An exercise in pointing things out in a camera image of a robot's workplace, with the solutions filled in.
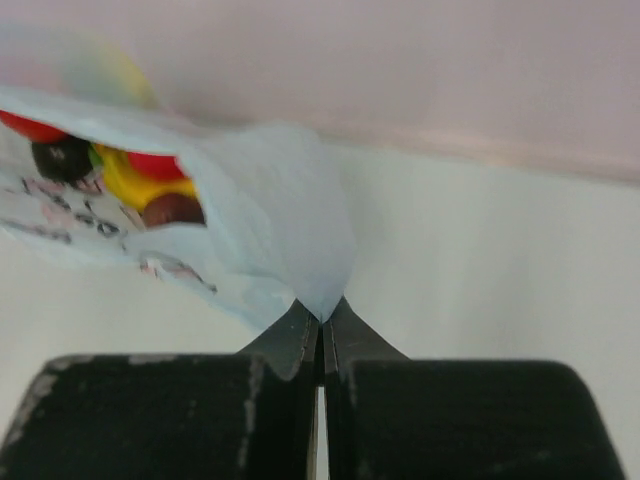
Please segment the white table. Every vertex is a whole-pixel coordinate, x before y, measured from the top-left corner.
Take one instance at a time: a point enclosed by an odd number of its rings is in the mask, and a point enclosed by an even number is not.
[[[334,151],[359,242],[356,312],[412,357],[568,363],[640,478],[640,189]],[[0,248],[0,430],[52,356],[233,352],[258,333],[135,271],[63,270],[3,235]]]

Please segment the pink wall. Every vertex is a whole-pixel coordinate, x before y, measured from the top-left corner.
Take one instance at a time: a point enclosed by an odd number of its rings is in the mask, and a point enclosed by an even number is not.
[[[640,179],[637,0],[62,3],[0,18],[106,35],[189,115]]]

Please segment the background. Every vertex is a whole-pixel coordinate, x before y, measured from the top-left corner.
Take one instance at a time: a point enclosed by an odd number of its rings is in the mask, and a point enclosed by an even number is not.
[[[359,241],[347,290],[356,312],[413,357],[569,363],[630,478],[640,478],[639,14],[634,0],[0,7],[6,24],[105,39],[193,118],[298,120],[380,147],[332,147]],[[391,144],[423,154],[382,148]],[[231,352],[258,333],[137,272],[61,270],[4,236],[0,248],[0,429],[51,356]]]

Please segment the plastic fruit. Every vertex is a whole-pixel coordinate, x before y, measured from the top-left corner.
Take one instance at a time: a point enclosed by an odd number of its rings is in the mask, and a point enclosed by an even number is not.
[[[154,198],[142,212],[142,221],[147,227],[174,222],[205,224],[198,200],[180,193],[166,193]]]
[[[128,152],[129,163],[139,173],[156,180],[170,181],[185,178],[173,155]]]
[[[76,184],[93,170],[89,157],[91,144],[67,136],[57,142],[31,144],[31,152],[40,175],[55,182]]]
[[[50,143],[62,140],[67,136],[62,130],[29,120],[28,118],[14,115],[0,110],[0,121],[20,135],[27,137],[32,142]]]
[[[102,178],[107,189],[125,205],[142,212],[155,198],[166,193],[180,193],[197,199],[193,183],[188,178],[170,182],[147,177],[134,170],[122,150],[94,144],[102,158]]]

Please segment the white plastic bag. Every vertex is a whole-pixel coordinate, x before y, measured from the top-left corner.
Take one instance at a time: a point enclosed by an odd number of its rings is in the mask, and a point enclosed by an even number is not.
[[[41,77],[64,67],[39,64],[24,44],[18,57],[9,48],[0,49],[0,71],[3,61]],[[28,87],[18,86],[19,75],[11,81],[0,75],[0,81],[0,110],[114,148],[177,155],[206,218],[206,227],[145,231],[136,212],[108,192],[82,192],[26,175],[22,167],[30,159],[4,142],[0,227],[67,263],[141,268],[261,329],[296,297],[321,320],[331,314],[351,273],[355,242],[337,171],[314,132],[285,124],[214,132],[149,109],[147,94],[131,106],[112,101],[114,89],[100,99],[90,89],[76,95],[57,83],[40,88],[25,80]],[[109,104],[90,101],[92,96]]]

